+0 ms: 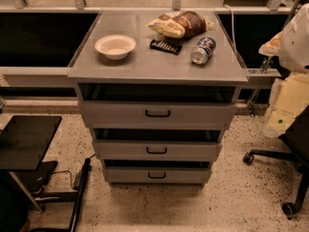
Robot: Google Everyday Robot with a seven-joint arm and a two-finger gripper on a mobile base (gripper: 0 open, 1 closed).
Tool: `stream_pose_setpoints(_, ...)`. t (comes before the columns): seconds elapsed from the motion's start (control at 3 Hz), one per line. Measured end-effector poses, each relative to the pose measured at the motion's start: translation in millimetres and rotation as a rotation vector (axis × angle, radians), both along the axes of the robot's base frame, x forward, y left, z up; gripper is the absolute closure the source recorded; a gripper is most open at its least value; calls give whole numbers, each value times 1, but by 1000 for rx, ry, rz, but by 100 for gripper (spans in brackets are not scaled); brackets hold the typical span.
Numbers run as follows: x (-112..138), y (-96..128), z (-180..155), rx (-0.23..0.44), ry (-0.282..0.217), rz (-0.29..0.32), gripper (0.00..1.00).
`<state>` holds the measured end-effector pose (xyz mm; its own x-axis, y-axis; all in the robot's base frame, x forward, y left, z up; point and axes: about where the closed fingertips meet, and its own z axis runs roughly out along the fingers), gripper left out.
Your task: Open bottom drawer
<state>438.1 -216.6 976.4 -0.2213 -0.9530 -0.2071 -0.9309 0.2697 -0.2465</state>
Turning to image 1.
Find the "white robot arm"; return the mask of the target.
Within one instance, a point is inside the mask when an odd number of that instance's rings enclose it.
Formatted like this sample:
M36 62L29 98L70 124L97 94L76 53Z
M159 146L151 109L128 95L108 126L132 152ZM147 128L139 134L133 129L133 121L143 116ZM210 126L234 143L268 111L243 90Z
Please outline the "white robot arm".
M303 5L284 29L263 44L259 53L277 56L290 74L271 87L265 135L283 134L309 105L309 4Z

